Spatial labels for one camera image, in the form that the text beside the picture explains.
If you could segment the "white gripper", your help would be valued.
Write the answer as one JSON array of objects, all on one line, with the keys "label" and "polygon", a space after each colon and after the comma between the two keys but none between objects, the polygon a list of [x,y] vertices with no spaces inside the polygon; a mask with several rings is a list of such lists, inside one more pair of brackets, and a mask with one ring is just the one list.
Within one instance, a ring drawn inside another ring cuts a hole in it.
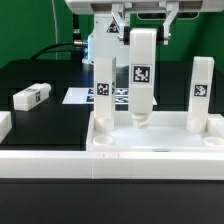
[{"label": "white gripper", "polygon": [[166,18],[157,30],[157,42],[167,45],[170,28],[178,12],[221,12],[224,0],[65,0],[75,14],[112,14],[118,29],[118,39],[124,45],[130,43],[130,26],[126,14],[165,13]]}]

